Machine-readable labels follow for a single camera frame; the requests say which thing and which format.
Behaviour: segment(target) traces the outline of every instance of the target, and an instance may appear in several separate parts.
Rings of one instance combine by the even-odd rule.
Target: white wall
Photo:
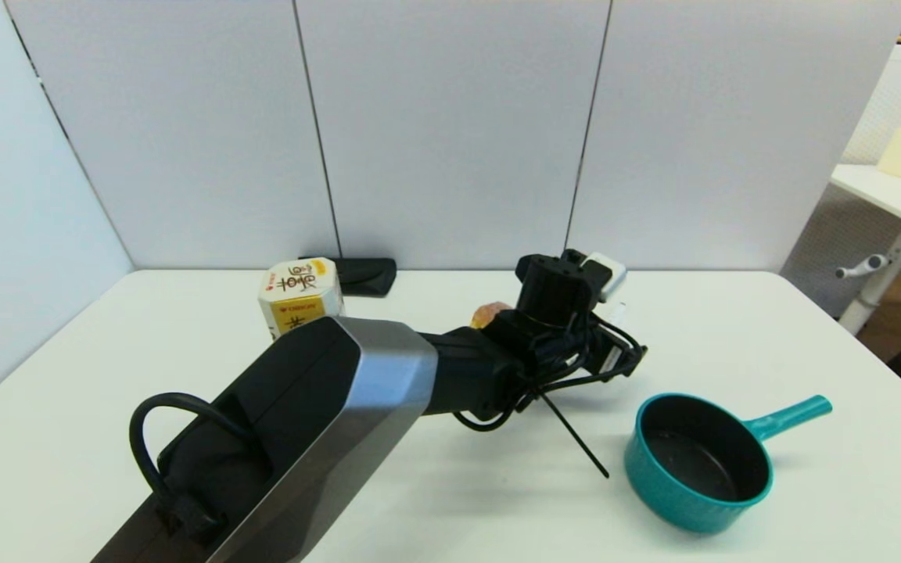
[[[901,0],[616,2],[569,244],[776,271],[901,29]]]
[[[7,1],[143,267],[332,253],[328,178],[347,256],[508,267],[568,235],[776,270],[901,28],[901,0]]]
[[[565,243],[607,0],[299,0],[339,239],[409,268]]]
[[[0,381],[129,270],[0,2]]]
[[[335,256],[289,0],[8,0],[137,267]]]

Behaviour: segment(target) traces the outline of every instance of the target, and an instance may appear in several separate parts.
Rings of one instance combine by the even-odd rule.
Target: yellow label
[[[280,334],[325,316],[325,306],[319,296],[279,300],[272,304],[273,321]]]

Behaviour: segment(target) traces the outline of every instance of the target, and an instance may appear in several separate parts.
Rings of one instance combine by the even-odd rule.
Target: white table
[[[876,167],[840,164],[833,170],[830,182],[901,218],[901,178],[884,174]],[[861,293],[840,317],[840,325],[852,334],[857,334],[864,327],[901,271],[901,232],[889,247],[886,256],[892,261],[890,266],[872,274]]]
[[[212,399],[265,349],[258,275],[130,274],[0,385],[0,562],[85,563],[110,538],[147,494],[133,407],[164,391]],[[405,271],[389,298],[346,303],[442,332],[518,289],[508,272]],[[901,560],[901,381],[880,361],[772,274],[636,271],[619,295],[646,360],[553,395],[610,480],[540,402],[489,435],[425,418],[307,561]],[[637,407],[668,391],[744,418],[814,393],[835,411],[768,442],[771,494],[701,538],[648,512],[623,474]],[[151,414],[151,451],[188,420]]]

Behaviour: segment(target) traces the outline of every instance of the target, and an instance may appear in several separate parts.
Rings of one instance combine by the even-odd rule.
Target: cardboard box
[[[329,259],[286,261],[264,272],[260,308],[273,339],[319,317],[344,313],[336,264]]]

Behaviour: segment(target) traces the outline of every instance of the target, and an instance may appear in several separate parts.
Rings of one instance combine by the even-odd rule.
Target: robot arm
[[[591,313],[612,292],[610,267],[566,250],[525,256],[516,274],[518,306],[480,331],[326,317],[273,342],[157,468],[138,458],[153,494],[93,561],[300,561],[419,416],[494,430],[555,389],[637,366],[644,350]],[[590,374],[569,378],[579,368]],[[132,446],[143,444],[146,403]]]

